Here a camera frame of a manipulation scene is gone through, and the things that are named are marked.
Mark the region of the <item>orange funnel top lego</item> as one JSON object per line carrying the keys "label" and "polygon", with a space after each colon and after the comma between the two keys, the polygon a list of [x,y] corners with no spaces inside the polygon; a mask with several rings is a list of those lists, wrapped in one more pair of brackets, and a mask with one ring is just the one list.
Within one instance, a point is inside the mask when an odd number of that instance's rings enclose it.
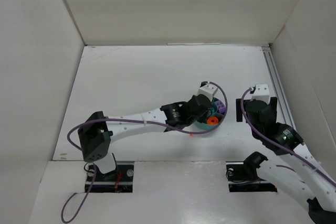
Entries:
{"label": "orange funnel top lego", "polygon": [[217,125],[219,123],[219,119],[215,116],[210,116],[206,120],[207,125]]}

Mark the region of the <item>purple curved lego brick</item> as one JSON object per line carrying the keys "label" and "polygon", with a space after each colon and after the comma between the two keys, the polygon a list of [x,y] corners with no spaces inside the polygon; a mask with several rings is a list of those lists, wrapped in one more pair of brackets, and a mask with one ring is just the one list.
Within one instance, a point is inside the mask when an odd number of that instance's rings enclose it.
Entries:
{"label": "purple curved lego brick", "polygon": [[225,114],[227,109],[226,109],[226,105],[221,101],[221,100],[215,100],[214,105],[216,107],[216,112],[219,114]]}

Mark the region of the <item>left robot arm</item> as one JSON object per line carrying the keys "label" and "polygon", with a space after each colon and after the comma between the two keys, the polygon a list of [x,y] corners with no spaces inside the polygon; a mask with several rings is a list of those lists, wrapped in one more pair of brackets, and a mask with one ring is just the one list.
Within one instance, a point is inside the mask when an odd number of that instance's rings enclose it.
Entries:
{"label": "left robot arm", "polygon": [[94,164],[102,174],[113,173],[117,169],[117,165],[109,150],[110,144],[129,136],[144,133],[183,132],[184,128],[205,117],[210,107],[211,100],[207,96],[199,94],[192,96],[187,102],[175,102],[149,112],[119,117],[121,122],[109,118],[107,122],[97,123],[97,129],[94,132],[105,134],[109,143],[104,149],[107,153],[102,154]]}

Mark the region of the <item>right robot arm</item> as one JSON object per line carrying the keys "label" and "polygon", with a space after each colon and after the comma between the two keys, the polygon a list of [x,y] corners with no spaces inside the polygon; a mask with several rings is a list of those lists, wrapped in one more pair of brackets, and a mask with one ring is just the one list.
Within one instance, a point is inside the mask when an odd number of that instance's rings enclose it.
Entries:
{"label": "right robot arm", "polygon": [[269,95],[254,95],[249,100],[241,97],[236,100],[237,120],[245,120],[253,138],[295,173],[278,167],[260,152],[253,152],[244,160],[246,171],[272,183],[307,211],[334,214],[335,180],[321,168],[299,133],[292,126],[277,122],[276,102]]}

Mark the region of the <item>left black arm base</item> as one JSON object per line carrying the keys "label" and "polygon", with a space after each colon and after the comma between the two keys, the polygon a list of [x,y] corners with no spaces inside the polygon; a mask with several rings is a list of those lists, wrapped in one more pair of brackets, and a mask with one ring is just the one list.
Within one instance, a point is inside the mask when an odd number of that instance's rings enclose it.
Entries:
{"label": "left black arm base", "polygon": [[105,121],[88,124],[90,121],[99,119],[106,119],[102,111],[93,113],[86,120],[87,124],[78,129],[83,160],[88,163],[98,161],[107,155],[110,137],[113,135]]}

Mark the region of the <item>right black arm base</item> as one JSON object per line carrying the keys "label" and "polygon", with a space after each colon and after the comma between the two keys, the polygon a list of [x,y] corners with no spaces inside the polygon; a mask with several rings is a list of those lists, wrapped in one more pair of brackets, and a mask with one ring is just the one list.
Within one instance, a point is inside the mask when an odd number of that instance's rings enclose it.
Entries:
{"label": "right black arm base", "polygon": [[307,200],[309,209],[308,215],[315,224],[336,224],[336,213],[324,210],[318,200]]}

